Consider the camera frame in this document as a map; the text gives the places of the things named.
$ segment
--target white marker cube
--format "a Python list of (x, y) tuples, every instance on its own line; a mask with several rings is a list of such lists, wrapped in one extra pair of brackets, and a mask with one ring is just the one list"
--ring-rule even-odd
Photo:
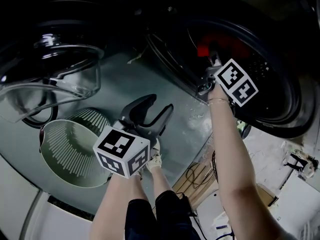
[(100, 165), (130, 178), (150, 160), (150, 140), (106, 126), (93, 146)]

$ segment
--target glossy gray surface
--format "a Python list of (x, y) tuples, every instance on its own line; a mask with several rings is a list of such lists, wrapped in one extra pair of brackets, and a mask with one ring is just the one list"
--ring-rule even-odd
[[(160, 138), (162, 168), (173, 185), (194, 160), (211, 134), (209, 109), (165, 79), (149, 65), (133, 62), (125, 54), (109, 58), (101, 66), (101, 90), (93, 97), (59, 107), (59, 118), (84, 107), (103, 111), (113, 122), (123, 107), (133, 100), (157, 94), (147, 114), (150, 122), (166, 105), (174, 105), (173, 116)], [(39, 153), (39, 131), (23, 122), (9, 123), (0, 118), (0, 153), (28, 180), (57, 199), (95, 214), (107, 184), (95, 188), (72, 186), (58, 178)], [(142, 180), (151, 205), (154, 204), (152, 179), (145, 172)]]

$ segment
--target black shorts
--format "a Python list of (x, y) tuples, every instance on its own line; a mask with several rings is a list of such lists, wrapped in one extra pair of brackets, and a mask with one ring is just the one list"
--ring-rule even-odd
[(156, 217), (148, 201), (129, 202), (125, 221), (125, 240), (200, 240), (180, 199), (165, 191), (155, 200)]

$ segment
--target person's hand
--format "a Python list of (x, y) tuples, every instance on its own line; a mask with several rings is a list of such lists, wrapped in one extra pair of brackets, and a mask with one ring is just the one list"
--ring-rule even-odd
[(223, 99), (226, 101), (229, 99), (218, 82), (215, 83), (214, 89), (208, 93), (208, 100), (211, 99)]

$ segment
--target slotted basket wall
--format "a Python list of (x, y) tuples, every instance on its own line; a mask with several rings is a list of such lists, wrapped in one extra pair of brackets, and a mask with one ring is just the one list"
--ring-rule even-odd
[(110, 172), (100, 166), (93, 145), (110, 122), (94, 108), (85, 108), (43, 128), (41, 154), (49, 168), (62, 180), (83, 188), (107, 182)]

